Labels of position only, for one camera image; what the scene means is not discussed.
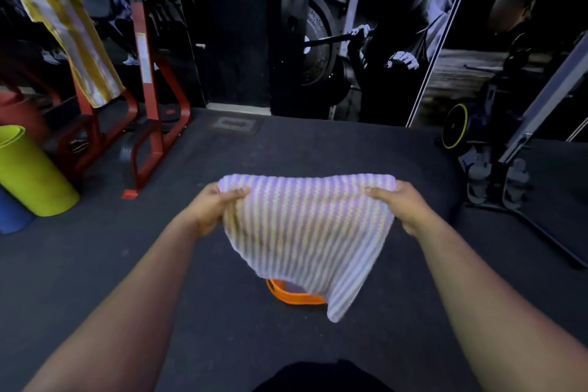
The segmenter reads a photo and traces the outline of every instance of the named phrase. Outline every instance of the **yellow striped towel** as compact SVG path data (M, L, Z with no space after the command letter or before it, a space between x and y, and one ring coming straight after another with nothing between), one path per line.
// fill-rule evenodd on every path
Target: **yellow striped towel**
M70 58L73 76L93 107L104 106L124 87L82 0L21 0L33 22L42 22Z

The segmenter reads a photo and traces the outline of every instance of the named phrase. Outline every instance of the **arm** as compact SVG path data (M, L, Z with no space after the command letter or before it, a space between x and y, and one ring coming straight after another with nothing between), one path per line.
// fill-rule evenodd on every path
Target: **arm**
M207 186L41 366L25 392L153 390L194 243L212 232L228 203L246 195Z
M498 276L406 182L370 188L416 237L474 374L486 391L588 390L588 350Z

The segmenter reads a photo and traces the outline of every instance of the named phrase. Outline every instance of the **forearm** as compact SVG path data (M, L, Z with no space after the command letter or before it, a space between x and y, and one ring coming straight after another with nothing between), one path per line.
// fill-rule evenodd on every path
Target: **forearm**
M195 230L180 215L129 275L51 355L26 392L155 388L192 257Z
M417 233L458 341L487 391L588 389L588 351L441 218Z

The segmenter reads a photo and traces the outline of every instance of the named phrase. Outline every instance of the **hanging towel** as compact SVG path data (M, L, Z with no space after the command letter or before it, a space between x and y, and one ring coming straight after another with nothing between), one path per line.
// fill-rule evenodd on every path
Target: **hanging towel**
M229 175L221 192L251 193L224 214L231 245L262 278L296 284L328 304L338 322L380 254L393 216L364 187L396 188L391 175L290 179Z
M73 76L93 107L104 106L123 85L84 9L82 0L21 0L33 22L42 22L68 54Z

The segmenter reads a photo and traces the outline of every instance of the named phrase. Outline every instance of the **hand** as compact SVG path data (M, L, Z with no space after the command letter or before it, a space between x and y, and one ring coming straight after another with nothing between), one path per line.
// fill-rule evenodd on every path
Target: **hand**
M196 237L208 236L222 219L227 205L245 198L250 190L235 189L221 193L218 183L210 183L179 216L194 226Z
M437 217L419 192L407 181L397 180L396 191L366 188L365 192L369 197L385 202L411 236L416 236L423 225Z

